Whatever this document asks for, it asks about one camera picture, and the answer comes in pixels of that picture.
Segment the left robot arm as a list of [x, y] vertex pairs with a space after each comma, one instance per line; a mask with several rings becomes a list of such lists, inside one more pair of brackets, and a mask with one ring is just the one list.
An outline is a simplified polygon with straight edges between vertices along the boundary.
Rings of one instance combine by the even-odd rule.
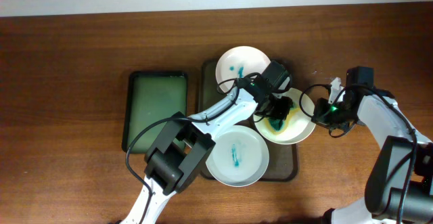
[[217, 144], [217, 138], [253, 114], [283, 120], [292, 100], [276, 96], [274, 86], [259, 77], [235, 79], [232, 90], [209, 109], [185, 116], [178, 112], [153, 122], [132, 140], [126, 150], [129, 158], [135, 144], [151, 129], [162, 125], [145, 153], [145, 175], [129, 172], [142, 189], [123, 223], [155, 223], [168, 201], [185, 190], [198, 176]]

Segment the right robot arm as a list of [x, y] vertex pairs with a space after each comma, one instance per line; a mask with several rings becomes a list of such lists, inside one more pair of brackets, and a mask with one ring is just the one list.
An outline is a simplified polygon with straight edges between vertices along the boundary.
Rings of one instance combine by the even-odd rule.
[[344, 133], [364, 125], [380, 147], [364, 196], [329, 209], [322, 223], [432, 222], [432, 140], [409, 122], [390, 92], [346, 87], [335, 99], [318, 99], [312, 119]]

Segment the white plate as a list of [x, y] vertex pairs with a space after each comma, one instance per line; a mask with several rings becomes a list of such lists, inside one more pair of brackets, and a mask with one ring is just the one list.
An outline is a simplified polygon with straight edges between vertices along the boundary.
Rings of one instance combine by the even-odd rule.
[[254, 72], [262, 73], [270, 63], [268, 56], [255, 47], [239, 46], [226, 51], [216, 64], [217, 91], [228, 92], [233, 86], [233, 81], [229, 79], [243, 78]]
[[206, 161], [210, 174], [231, 187], [246, 187], [267, 171], [269, 149], [253, 129], [234, 125], [215, 139], [216, 145]]
[[289, 97], [293, 102], [289, 114], [278, 131], [271, 126], [268, 118], [259, 120], [259, 116], [253, 116], [256, 130], [265, 139], [280, 145], [290, 145], [306, 139], [313, 132], [315, 123], [311, 122], [311, 118], [305, 112], [312, 115], [315, 105], [309, 96], [303, 95], [302, 106], [299, 106], [301, 93], [302, 91], [291, 88], [289, 91], [277, 95], [278, 97]]

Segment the brown serving tray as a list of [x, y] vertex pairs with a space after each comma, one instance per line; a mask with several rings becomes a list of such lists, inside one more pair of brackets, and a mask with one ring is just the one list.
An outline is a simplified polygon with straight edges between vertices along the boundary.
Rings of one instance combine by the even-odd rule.
[[[217, 59], [202, 64], [196, 112], [208, 109], [225, 97], [217, 93], [216, 66]], [[267, 170], [260, 180], [286, 182], [295, 178], [299, 169], [298, 147], [273, 143], [268, 139], [265, 139], [265, 142], [270, 159]]]

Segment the green water tray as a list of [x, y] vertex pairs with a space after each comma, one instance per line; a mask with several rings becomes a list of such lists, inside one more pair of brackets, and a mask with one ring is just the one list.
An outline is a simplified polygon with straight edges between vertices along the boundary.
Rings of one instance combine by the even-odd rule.
[[188, 78], [181, 71], [136, 71], [129, 76], [122, 150], [146, 127], [187, 110]]

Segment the green and yellow sponge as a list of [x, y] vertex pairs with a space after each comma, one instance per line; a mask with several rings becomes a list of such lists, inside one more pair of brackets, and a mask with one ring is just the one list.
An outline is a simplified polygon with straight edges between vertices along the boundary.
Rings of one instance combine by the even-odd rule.
[[295, 113], [296, 113], [296, 109], [291, 108], [288, 115], [286, 116], [286, 118], [284, 120], [268, 118], [267, 119], [268, 124], [269, 124], [270, 128], [272, 130], [274, 130], [275, 132], [282, 132], [288, 127], [288, 125], [289, 125], [293, 115], [295, 115]]

